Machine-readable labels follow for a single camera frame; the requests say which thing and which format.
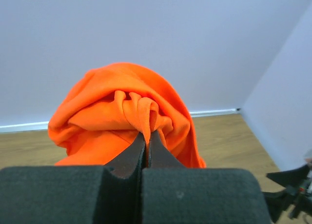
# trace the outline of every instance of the wooden floor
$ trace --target wooden floor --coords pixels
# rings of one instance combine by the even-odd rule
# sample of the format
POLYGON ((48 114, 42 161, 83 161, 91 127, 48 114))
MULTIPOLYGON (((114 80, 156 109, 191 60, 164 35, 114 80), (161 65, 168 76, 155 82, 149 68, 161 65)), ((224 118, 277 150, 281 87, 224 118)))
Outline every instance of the wooden floor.
MULTIPOLYGON (((198 148, 209 168, 245 168, 259 180, 263 191, 281 189, 265 175, 278 171, 239 114, 194 119, 198 148)), ((52 165, 65 156, 46 131, 0 134, 0 168, 52 165)), ((281 224, 301 224, 283 215, 281 224)))

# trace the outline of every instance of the orange cloth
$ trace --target orange cloth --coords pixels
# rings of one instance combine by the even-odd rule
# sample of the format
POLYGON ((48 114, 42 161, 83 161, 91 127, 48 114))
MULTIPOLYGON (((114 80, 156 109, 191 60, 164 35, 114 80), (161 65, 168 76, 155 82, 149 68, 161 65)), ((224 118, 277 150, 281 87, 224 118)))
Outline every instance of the orange cloth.
POLYGON ((173 87, 139 65, 116 63, 90 70, 68 93, 48 125, 67 149, 56 165, 104 165, 143 133, 158 130, 164 146, 186 167, 204 168, 191 116, 173 87))

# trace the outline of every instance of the wall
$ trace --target wall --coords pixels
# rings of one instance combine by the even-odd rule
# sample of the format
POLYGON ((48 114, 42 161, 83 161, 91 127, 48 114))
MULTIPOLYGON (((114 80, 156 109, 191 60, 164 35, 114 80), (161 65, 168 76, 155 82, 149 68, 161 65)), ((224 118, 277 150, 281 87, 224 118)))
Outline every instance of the wall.
POLYGON ((190 111, 239 108, 311 0, 0 0, 0 126, 48 121, 91 69, 169 80, 190 111))
POLYGON ((312 5, 251 93, 245 120, 282 170, 312 148, 312 5))

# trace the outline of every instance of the gray wall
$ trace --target gray wall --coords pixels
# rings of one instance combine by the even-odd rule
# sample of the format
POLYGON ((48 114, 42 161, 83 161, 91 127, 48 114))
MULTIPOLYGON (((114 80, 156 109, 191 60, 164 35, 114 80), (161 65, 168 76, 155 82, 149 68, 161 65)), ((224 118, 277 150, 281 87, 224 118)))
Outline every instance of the gray wall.
POLYGON ((304 163, 312 149, 312 5, 242 110, 280 169, 304 163))
POLYGON ((0 0, 0 126, 47 121, 117 61, 168 79, 190 111, 239 108, 311 0, 0 0))

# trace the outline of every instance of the cable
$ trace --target cable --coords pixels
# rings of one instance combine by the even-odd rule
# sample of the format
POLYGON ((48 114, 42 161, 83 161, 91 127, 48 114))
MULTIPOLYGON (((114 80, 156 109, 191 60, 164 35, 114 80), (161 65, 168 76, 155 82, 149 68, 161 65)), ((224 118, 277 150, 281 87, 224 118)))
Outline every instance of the cable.
POLYGON ((310 224, 309 222, 308 222, 308 220, 307 220, 307 214, 305 213, 304 215, 302 215, 302 219, 303 219, 303 221, 305 222, 305 224, 310 224))

